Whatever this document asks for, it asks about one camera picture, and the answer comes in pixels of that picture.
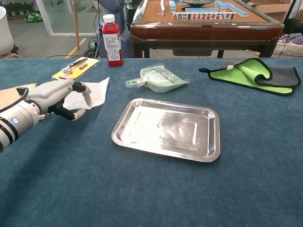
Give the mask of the silver metal tray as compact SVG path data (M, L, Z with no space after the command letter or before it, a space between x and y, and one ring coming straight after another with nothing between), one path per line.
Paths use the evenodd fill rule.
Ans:
M216 111L167 101L130 101L111 137L122 147L203 163L215 161L221 153Z

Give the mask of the row of blue-backed mahjong tiles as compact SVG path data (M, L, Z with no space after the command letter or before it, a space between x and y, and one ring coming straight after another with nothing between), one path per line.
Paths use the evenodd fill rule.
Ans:
M203 13L212 13L212 12L219 12L218 8L191 8L186 7L185 12L203 12Z
M249 13L240 9L239 7L237 7L236 5L234 5L231 2L222 2L221 0L215 0L214 1L214 5L218 8L218 9L230 9L232 12L235 12L236 14L238 14L241 17L248 17Z

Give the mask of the green bag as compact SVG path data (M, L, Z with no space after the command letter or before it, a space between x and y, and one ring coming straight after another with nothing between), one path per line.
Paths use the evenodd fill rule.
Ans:
M25 23L42 22L43 18L40 11L32 11L24 14L24 21Z

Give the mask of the razor in yellow package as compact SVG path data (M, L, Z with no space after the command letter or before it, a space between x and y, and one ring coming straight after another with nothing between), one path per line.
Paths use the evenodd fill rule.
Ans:
M65 80L73 79L76 80L85 74L88 70L93 68L99 63L99 59L80 57L77 60L67 64L66 67L62 68L59 72L52 75L52 79Z

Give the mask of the blue felt table mat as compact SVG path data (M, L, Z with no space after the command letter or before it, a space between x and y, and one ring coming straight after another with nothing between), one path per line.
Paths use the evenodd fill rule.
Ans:
M49 115L0 153L0 227L303 227L302 81L279 96L209 79L221 59L163 59L189 84L157 94L125 82L157 59L101 60L81 77L109 78L106 101L76 122ZM149 98L205 106L220 117L212 163L116 145L127 104Z

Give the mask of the white chair with wooden legs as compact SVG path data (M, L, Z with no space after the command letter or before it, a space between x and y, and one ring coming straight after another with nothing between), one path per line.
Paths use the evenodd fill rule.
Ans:
M17 53L17 47L11 35L6 9L0 6L0 59L21 58Z

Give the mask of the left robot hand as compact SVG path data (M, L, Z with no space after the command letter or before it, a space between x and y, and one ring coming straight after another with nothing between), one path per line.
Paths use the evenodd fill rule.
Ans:
M73 91L81 93L88 106L92 105L91 90L83 82L77 82L73 79L43 83L29 91L24 101L35 104L39 108L40 114L54 113L70 121L76 121L84 115L85 109L81 108L73 113L63 107L64 99Z

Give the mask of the green mini dustpan in bag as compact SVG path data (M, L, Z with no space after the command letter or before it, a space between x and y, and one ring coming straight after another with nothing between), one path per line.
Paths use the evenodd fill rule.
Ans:
M154 64L140 70L140 77L127 80L126 87L148 87L155 93L166 93L183 85L189 81L184 80L168 70L162 63Z

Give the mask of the wooden pole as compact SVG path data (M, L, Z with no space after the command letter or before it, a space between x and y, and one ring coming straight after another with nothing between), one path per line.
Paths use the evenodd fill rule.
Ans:
M80 49L80 39L79 39L77 1L76 0L72 0L72 10L73 10L73 23L74 23L74 29L75 29L76 47L77 47L77 50L79 50Z

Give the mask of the white paper napkin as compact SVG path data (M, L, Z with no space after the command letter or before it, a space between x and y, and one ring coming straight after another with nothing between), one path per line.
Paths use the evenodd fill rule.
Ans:
M110 77L107 77L106 79L98 83L92 83L92 82L84 83L91 91L91 93L89 94L91 98L91 105L87 105L82 93L73 91L69 95L67 95L66 98L64 99L63 107L68 110L78 110L82 108L90 110L95 106L104 104L106 99L107 85L109 79Z

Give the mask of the brown mahjong table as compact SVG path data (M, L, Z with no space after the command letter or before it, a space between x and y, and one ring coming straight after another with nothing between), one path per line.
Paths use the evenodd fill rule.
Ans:
M131 40L135 58L144 50L214 51L218 57L225 50L251 50L260 57L271 57L283 32L284 24L257 11L241 0L231 2L249 13L235 15L234 20L173 20L169 0L164 0L165 16L160 0L142 0L131 23Z

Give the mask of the red juice bottle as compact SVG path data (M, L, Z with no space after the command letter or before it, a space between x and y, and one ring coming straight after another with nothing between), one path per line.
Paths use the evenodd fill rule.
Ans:
M104 25L102 36L106 51L107 62L110 67L123 65L123 53L120 38L120 29L113 14L103 16Z

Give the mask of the blue grey machine pedestal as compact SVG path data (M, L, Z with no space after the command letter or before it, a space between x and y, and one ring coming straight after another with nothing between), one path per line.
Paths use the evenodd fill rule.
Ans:
M131 43L131 33L127 27L125 27L125 14L124 6L125 0L96 0L99 5L105 8L105 14L113 14L115 16L116 23L120 29L121 46L123 51L123 57L132 58L133 48ZM99 25L96 29L96 37L98 41L98 52L100 58L106 58L104 40L102 35L102 28L104 26L103 17L99 18Z

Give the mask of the green grey microfibre cloth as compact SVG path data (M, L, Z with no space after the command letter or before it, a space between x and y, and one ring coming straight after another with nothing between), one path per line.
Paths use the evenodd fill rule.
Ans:
M206 73L212 80L274 95L291 95L301 85L295 67L269 66L259 58L230 60L224 62L219 69L200 68L199 71Z

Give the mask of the kraft spiral notebook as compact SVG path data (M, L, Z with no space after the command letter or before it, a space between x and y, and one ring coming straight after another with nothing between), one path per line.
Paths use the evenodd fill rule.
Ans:
M4 107L10 105L11 103L19 99L21 95L18 93L17 88L27 87L30 91L31 89L34 89L37 86L37 83L32 83L0 90L0 109L3 109Z

